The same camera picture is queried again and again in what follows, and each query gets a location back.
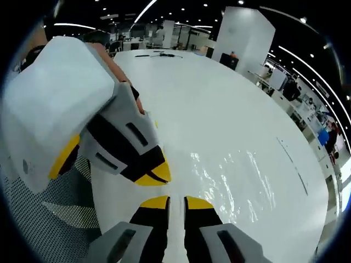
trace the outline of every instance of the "blue object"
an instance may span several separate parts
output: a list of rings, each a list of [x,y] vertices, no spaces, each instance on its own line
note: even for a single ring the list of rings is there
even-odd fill
[[[318,140],[320,144],[322,144],[322,146],[324,146],[327,143],[327,141],[329,140],[329,133],[326,131],[326,129],[320,131],[318,135]]]

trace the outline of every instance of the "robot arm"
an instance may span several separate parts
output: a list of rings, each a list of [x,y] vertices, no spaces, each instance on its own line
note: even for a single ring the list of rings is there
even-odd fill
[[[163,184],[170,180],[150,118],[139,113],[126,85],[96,50],[69,37],[52,39],[34,63],[8,83],[1,133],[16,171],[31,191],[43,191],[78,146],[79,154],[92,164],[114,174],[126,170],[124,176],[132,181],[143,178],[139,183],[147,179],[150,184],[154,175]],[[114,132],[105,133],[106,127]],[[128,149],[118,147],[122,138]],[[106,141],[117,148],[107,148]],[[141,167],[138,178],[135,164]]]

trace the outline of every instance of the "white pillar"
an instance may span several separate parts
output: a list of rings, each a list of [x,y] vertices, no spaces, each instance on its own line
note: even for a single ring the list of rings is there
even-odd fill
[[[165,20],[163,22],[163,30],[165,31],[165,38],[163,40],[164,48],[171,48],[173,29],[174,29],[174,21]]]
[[[269,52],[274,26],[258,11],[226,7],[212,59],[235,52],[239,63],[236,72],[250,78],[247,71],[258,73]]]

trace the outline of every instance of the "black ceiling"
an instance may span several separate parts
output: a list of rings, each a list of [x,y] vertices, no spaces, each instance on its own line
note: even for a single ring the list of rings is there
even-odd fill
[[[211,29],[211,37],[217,37],[220,23],[222,21],[221,11],[226,6],[241,6],[247,8],[258,9],[276,28],[275,37],[271,46],[274,51],[275,59],[286,68],[292,71],[292,66],[300,71],[309,80],[318,77],[303,63],[299,62],[290,54],[278,48],[282,46],[301,59],[306,61],[312,68],[314,68],[322,77],[331,85],[333,90],[342,99],[345,107],[350,108],[346,102],[346,94],[349,92],[342,89],[339,79],[339,71],[335,61],[332,49],[324,49],[326,43],[332,43],[334,50],[336,50],[338,57],[344,66],[347,82],[351,82],[349,78],[350,72],[350,57],[348,43],[345,35],[348,30],[347,8],[337,4],[321,4],[320,1],[279,1],[279,0],[244,0],[244,5],[239,5],[237,0],[157,0],[155,4],[141,17],[138,23],[148,24],[161,23],[163,19],[174,20],[190,25],[206,25],[213,26]],[[130,26],[134,23],[135,18],[140,12],[150,3],[150,0],[138,1],[113,1],[113,0],[75,0],[65,1],[61,6],[58,16],[54,19],[52,15],[48,15],[44,20],[47,25],[46,31],[48,37],[55,35],[72,35],[89,32],[89,29],[79,27],[58,27],[52,26],[55,22],[66,22],[73,24],[81,24],[86,26],[96,27],[105,31],[110,31],[111,23],[117,22],[117,26]],[[307,18],[307,24],[316,29],[318,33],[302,24],[299,21],[286,17],[272,11],[262,9],[260,7],[267,7],[271,9],[284,12],[295,18]],[[118,14],[113,21],[110,19],[101,20],[101,16]],[[336,106],[335,110],[340,112],[339,118],[343,115],[343,122],[346,121],[346,116],[341,110],[341,107]]]

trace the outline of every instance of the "gray mesh fabric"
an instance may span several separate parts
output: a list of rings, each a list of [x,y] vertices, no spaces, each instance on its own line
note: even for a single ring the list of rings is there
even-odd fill
[[[77,262],[101,235],[94,209],[88,161],[73,168],[34,195],[19,177],[9,180],[0,168],[9,210],[29,246],[44,262]]]

